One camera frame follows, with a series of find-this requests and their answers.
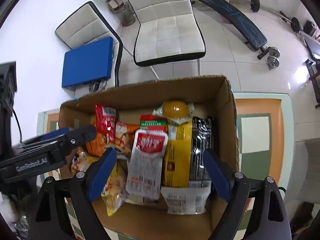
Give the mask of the cardboard box with blue print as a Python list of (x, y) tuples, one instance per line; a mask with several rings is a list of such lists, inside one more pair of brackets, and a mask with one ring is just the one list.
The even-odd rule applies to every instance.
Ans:
[[(236, 136), (236, 107), (231, 86), (224, 76), (198, 76), (174, 80), (150, 81), (113, 87), (63, 103), (59, 126), (73, 128), (79, 121), (85, 127), (97, 119), (97, 107), (111, 107), (116, 119), (136, 124), (143, 114), (152, 113), (164, 103), (192, 103), (195, 117), (212, 117), (213, 148), (232, 171), (239, 168)], [(109, 216), (100, 196), (92, 207), (101, 229), (92, 229), (79, 218), (85, 239), (106, 239), (112, 230), (134, 239), (211, 239), (226, 206), (227, 198), (207, 202), (209, 188), (189, 186), (191, 134), (187, 127), (169, 132), (138, 129), (127, 166), (125, 190), (150, 199), (150, 204), (124, 203)]]

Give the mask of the egg yolk pastry packet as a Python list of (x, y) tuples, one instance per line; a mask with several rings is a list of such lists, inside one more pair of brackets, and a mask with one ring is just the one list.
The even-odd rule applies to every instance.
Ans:
[(192, 112), (194, 110), (195, 107), (193, 103), (186, 104), (183, 101), (173, 100), (164, 102), (161, 107), (154, 110), (152, 114), (181, 125), (192, 120)]

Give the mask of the checkered table mat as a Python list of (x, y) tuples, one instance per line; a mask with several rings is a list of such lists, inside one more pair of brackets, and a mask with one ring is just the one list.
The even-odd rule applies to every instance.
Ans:
[[(237, 110), (237, 136), (239, 143), (240, 171), (248, 178), (262, 179), (271, 176), (278, 186), (287, 187), (293, 162), (294, 124), (291, 99), (287, 94), (235, 93)], [(94, 207), (105, 230), (112, 239), (204, 239), (204, 229), (195, 230), (196, 223), (204, 226), (204, 218), (211, 214), (183, 216), (171, 215), (181, 229), (159, 232), (149, 226), (142, 215), (129, 218), (129, 213), (166, 215), (165, 210), (148, 209), (132, 203), (125, 203), (111, 217), (107, 215), (106, 205), (99, 199)], [(107, 225), (125, 216), (126, 230)]]

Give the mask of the black device on stand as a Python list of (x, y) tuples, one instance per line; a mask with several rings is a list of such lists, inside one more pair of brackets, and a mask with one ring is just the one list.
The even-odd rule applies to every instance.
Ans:
[(12, 117), (14, 96), (17, 92), (16, 62), (1, 64), (1, 112)]

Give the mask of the white padded chair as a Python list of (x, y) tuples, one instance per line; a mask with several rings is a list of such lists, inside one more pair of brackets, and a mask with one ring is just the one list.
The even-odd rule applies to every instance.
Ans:
[(139, 22), (133, 49), (136, 65), (148, 67), (198, 60), (206, 44), (191, 0), (128, 0)]

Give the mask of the white chair with blue cushion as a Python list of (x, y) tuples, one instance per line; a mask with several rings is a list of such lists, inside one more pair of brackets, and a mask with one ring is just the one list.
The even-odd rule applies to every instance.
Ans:
[(68, 16), (56, 28), (55, 34), (69, 49), (75, 49), (106, 37), (112, 37), (111, 77), (108, 78), (106, 86), (117, 87), (120, 85), (119, 68), (124, 45), (120, 36), (92, 1), (86, 2)]

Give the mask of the yellow black snack packet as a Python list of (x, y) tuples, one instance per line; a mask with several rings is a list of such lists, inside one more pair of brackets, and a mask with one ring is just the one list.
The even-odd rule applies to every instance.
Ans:
[(168, 144), (164, 156), (163, 186), (189, 187), (192, 121), (168, 124)]

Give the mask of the white nitz snack packet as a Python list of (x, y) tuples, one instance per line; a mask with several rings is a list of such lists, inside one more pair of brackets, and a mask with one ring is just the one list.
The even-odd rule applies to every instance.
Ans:
[(206, 212), (206, 202), (212, 182), (190, 181), (190, 187), (162, 187), (161, 194), (170, 215), (200, 215)]

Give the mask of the dumbbell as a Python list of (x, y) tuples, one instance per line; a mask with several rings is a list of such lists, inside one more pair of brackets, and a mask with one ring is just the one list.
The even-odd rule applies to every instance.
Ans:
[(267, 65), (270, 69), (279, 67), (280, 51), (276, 47), (268, 47)]

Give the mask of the orange snack bag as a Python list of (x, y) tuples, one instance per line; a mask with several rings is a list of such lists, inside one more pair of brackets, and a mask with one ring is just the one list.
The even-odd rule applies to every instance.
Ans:
[(86, 143), (86, 148), (90, 155), (101, 157), (107, 149), (106, 135), (97, 132), (95, 139)]

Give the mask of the grey chair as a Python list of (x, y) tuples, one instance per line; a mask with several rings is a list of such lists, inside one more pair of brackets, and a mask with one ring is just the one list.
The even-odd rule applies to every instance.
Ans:
[(293, 165), (284, 202), (319, 203), (319, 139), (295, 143)]

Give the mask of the white red sauce packet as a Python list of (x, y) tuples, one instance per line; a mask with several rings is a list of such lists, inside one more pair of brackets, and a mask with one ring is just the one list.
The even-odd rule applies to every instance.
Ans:
[(162, 164), (168, 144), (165, 132), (139, 129), (135, 133), (128, 163), (126, 191), (135, 196), (158, 200)]

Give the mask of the black noodle packet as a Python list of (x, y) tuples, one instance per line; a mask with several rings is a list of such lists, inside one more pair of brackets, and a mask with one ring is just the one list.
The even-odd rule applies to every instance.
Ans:
[(193, 117), (189, 180), (210, 180), (203, 163), (203, 152), (213, 149), (213, 118)]

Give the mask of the blue sit-up bench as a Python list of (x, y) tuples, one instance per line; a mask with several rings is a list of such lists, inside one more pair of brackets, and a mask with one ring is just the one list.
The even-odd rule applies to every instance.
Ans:
[(257, 56), (259, 60), (268, 53), (269, 48), (264, 48), (264, 45), (267, 44), (267, 38), (260, 31), (260, 29), (238, 8), (225, 0), (199, 1), (214, 9), (232, 25), (234, 25), (246, 39), (247, 43), (250, 44), (255, 51), (260, 50), (261, 54)]

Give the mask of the red chocolate ball pouch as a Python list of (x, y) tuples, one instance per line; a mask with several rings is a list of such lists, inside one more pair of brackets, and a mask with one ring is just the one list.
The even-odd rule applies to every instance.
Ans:
[(107, 141), (113, 141), (116, 129), (116, 110), (112, 107), (96, 105), (95, 127), (98, 133), (106, 136)]

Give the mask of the red green snack packet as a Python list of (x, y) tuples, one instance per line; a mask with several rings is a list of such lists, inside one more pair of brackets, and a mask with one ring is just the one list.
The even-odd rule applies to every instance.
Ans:
[(141, 115), (139, 125), (141, 129), (148, 131), (167, 131), (167, 119), (151, 114)]

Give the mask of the panda print snack bag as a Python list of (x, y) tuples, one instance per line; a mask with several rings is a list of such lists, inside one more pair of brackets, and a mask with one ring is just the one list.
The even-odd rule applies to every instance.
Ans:
[(72, 176), (78, 172), (86, 172), (91, 163), (98, 161), (99, 158), (88, 154), (82, 147), (77, 147), (75, 155), (71, 160)]

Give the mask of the blue cushion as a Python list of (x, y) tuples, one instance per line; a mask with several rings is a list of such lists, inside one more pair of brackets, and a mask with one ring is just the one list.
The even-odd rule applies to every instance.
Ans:
[(63, 88), (111, 77), (113, 38), (106, 37), (65, 53)]

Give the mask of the yellow rice cracker bag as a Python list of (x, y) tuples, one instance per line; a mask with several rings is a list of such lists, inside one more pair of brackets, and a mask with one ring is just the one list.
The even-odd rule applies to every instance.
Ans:
[(125, 171), (120, 163), (116, 162), (101, 193), (108, 217), (114, 215), (127, 199), (126, 180)]

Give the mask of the barbell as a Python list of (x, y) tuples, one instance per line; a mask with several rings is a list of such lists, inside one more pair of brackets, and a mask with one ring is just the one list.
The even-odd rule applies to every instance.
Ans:
[(275, 10), (270, 9), (268, 7), (262, 6), (260, 4), (260, 0), (250, 0), (250, 7), (253, 12), (258, 12), (262, 8), (263, 10), (266, 10), (266, 11), (273, 13), (274, 15), (280, 17), (282, 21), (290, 24), (291, 29), (294, 33), (299, 33), (301, 30), (300, 22), (296, 17), (289, 18), (282, 11), (275, 11)]

